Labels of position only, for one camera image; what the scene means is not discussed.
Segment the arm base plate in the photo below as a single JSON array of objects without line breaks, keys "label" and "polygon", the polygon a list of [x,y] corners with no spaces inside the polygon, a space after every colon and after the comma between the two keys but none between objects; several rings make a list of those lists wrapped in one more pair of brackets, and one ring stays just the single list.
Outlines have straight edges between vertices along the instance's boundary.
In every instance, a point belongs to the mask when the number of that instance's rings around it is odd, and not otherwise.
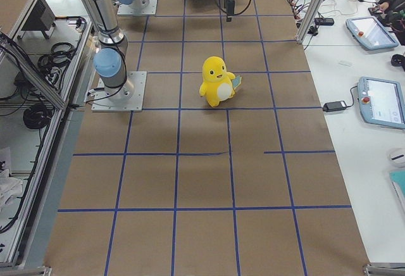
[{"label": "arm base plate", "polygon": [[118,16],[155,15],[158,0],[117,0]]},{"label": "arm base plate", "polygon": [[94,112],[142,111],[147,72],[127,73],[127,81],[120,89],[109,89],[96,92],[91,110]]}]

